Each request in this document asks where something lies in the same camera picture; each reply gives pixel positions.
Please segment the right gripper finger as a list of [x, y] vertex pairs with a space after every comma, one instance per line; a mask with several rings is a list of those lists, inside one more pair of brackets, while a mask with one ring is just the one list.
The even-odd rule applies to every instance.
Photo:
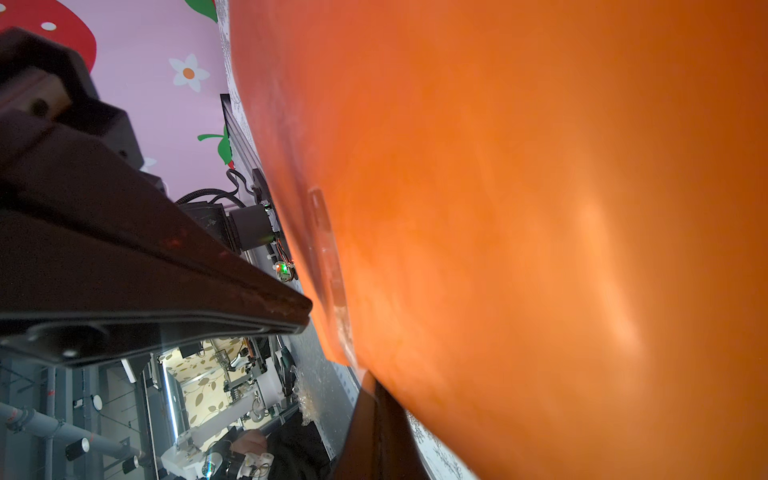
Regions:
[[405, 409], [367, 372], [334, 479], [427, 479]]

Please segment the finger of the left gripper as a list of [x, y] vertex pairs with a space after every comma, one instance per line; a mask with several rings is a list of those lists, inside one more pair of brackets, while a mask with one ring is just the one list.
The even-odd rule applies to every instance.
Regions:
[[100, 141], [1, 117], [1, 351], [70, 368], [283, 334], [268, 278]]

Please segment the orange yellow wrapping paper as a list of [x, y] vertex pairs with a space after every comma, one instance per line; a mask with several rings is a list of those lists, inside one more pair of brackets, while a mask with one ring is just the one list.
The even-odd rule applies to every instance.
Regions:
[[233, 1], [315, 304], [483, 479], [767, 475], [763, 1]]

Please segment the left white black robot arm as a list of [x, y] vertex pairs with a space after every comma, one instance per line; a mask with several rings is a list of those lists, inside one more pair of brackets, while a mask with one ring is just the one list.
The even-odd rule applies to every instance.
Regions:
[[311, 301], [243, 258], [260, 205], [169, 200], [100, 141], [1, 117], [1, 351], [82, 367], [198, 341], [296, 334]]

